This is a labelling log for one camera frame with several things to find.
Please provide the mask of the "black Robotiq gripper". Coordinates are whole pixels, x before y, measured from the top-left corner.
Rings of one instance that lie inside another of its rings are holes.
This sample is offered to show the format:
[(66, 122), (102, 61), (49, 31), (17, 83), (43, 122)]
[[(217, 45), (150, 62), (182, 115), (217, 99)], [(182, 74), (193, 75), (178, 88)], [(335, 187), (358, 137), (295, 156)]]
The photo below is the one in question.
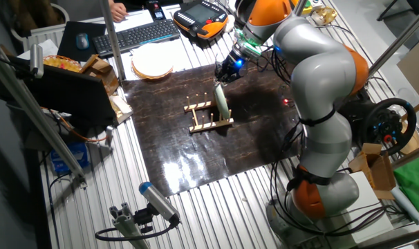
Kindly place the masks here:
[(223, 85), (226, 86), (230, 82), (241, 78), (239, 72), (245, 63), (246, 60), (233, 51), (231, 51), (222, 62), (216, 61), (214, 86), (217, 86), (221, 82), (223, 82)]

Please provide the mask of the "person's right hand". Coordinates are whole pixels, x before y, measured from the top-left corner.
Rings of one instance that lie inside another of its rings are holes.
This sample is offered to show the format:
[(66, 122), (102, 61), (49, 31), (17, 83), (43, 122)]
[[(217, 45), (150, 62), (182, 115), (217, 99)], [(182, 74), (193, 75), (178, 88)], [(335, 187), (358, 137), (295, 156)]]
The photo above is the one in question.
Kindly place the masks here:
[(123, 3), (109, 0), (109, 7), (111, 10), (112, 18), (116, 23), (123, 21), (129, 15)]

